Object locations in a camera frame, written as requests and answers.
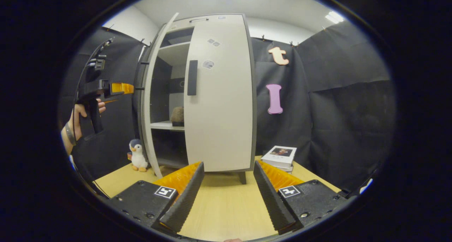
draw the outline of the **white wall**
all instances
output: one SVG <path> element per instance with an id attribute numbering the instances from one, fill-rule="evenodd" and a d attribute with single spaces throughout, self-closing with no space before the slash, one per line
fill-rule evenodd
<path id="1" fill-rule="evenodd" d="M 130 6 L 103 24 L 104 27 L 127 34 L 139 41 L 143 38 L 149 44 L 157 34 L 159 28 L 136 7 Z"/>
<path id="2" fill-rule="evenodd" d="M 251 37 L 262 38 L 262 35 L 265 35 L 265 39 L 284 43 L 292 41 L 294 45 L 315 34 L 305 28 L 268 19 L 247 17 L 247 22 Z"/>

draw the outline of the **penguin plush toy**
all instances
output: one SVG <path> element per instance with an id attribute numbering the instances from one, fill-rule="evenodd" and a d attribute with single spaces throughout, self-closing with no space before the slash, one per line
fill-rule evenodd
<path id="1" fill-rule="evenodd" d="M 143 155 L 143 146 L 141 141 L 139 139 L 131 140 L 129 148 L 132 151 L 132 168 L 136 171 L 145 172 L 147 170 L 147 162 Z"/>

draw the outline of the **ceiling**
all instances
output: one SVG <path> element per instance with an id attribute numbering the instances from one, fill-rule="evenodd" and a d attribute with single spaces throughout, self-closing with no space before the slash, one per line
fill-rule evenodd
<path id="1" fill-rule="evenodd" d="M 177 18 L 244 13 L 247 17 L 279 21 L 314 33 L 333 25 L 325 18 L 330 10 L 314 0 L 141 0 L 135 7 L 157 26 L 166 23 L 176 12 L 179 12 Z"/>

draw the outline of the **black fabric backdrop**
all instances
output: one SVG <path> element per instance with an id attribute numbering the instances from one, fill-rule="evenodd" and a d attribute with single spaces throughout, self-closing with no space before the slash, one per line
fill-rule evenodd
<path id="1" fill-rule="evenodd" d="M 95 48 L 112 37 L 115 37 L 113 43 L 102 52 L 107 55 L 107 59 L 105 69 L 98 79 L 134 84 L 138 58 L 144 44 L 126 34 L 107 31 L 106 28 L 99 29 L 87 39 L 67 70 L 59 103 L 60 128 L 71 116 L 81 69 Z M 106 104 L 106 108 L 106 112 L 101 115 L 103 133 L 89 141 L 82 137 L 72 150 L 74 162 L 87 181 L 93 181 L 129 163 L 126 153 L 129 151 L 130 140 L 136 135 L 132 95 L 122 95 L 117 101 Z"/>
<path id="2" fill-rule="evenodd" d="M 256 153 L 297 147 L 295 161 L 335 186 L 356 191 L 391 145 L 395 96 L 389 71 L 349 22 L 297 47 L 253 39 L 258 94 Z M 287 52 L 277 65 L 268 50 Z M 267 84 L 281 85 L 281 114 L 270 115 Z"/>

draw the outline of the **brown object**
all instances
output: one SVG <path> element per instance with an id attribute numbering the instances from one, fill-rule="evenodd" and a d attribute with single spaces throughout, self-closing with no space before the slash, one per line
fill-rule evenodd
<path id="1" fill-rule="evenodd" d="M 289 63 L 289 59 L 283 58 L 283 54 L 285 54 L 286 51 L 279 49 L 279 47 L 269 49 L 268 52 L 273 54 L 273 60 L 275 60 L 275 63 L 278 65 L 287 65 Z"/>
<path id="2" fill-rule="evenodd" d="M 174 108 L 170 121 L 173 126 L 184 126 L 184 107 Z"/>

